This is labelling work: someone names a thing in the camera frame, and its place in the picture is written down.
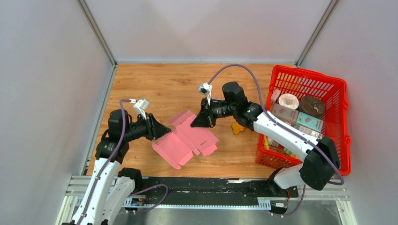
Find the pink paper box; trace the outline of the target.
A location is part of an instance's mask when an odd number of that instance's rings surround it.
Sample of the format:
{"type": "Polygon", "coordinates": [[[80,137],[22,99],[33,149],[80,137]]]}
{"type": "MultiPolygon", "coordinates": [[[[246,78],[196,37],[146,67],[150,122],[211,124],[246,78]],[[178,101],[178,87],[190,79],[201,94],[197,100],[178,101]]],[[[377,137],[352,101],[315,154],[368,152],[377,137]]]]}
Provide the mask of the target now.
{"type": "Polygon", "coordinates": [[[174,129],[152,143],[152,148],[173,168],[181,169],[194,155],[208,156],[217,150],[219,139],[208,129],[191,127],[192,111],[179,113],[170,120],[174,129]]]}

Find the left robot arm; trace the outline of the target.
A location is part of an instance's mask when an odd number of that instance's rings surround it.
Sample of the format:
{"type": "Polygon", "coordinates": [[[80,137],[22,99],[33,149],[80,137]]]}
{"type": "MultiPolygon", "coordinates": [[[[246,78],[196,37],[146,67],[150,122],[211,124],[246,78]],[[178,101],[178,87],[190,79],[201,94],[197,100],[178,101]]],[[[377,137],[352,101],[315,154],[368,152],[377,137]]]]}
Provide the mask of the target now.
{"type": "Polygon", "coordinates": [[[97,145],[94,170],[70,225],[111,225],[130,194],[143,190],[141,171],[121,168],[129,143],[141,137],[149,141],[160,139],[171,129],[159,123],[153,114],[138,115],[137,120],[124,109],[114,110],[108,119],[108,129],[97,145]]]}

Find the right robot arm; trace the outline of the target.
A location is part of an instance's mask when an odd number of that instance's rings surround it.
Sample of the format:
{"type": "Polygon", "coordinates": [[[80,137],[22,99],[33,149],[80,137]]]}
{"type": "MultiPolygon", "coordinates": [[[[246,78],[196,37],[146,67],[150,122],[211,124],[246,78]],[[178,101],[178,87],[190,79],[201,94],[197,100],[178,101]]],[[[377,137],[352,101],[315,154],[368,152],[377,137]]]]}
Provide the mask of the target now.
{"type": "Polygon", "coordinates": [[[191,123],[192,128],[213,128],[218,118],[232,116],[251,131],[272,138],[295,154],[301,164],[276,169],[270,176],[268,191],[280,196],[286,189],[308,185],[323,190],[335,174],[339,174],[340,160],[335,143],[329,137],[322,139],[301,132],[278,119],[260,104],[248,101],[237,82],[223,85],[224,100],[211,98],[212,85],[202,83],[198,92],[205,95],[200,112],[191,123]]]}

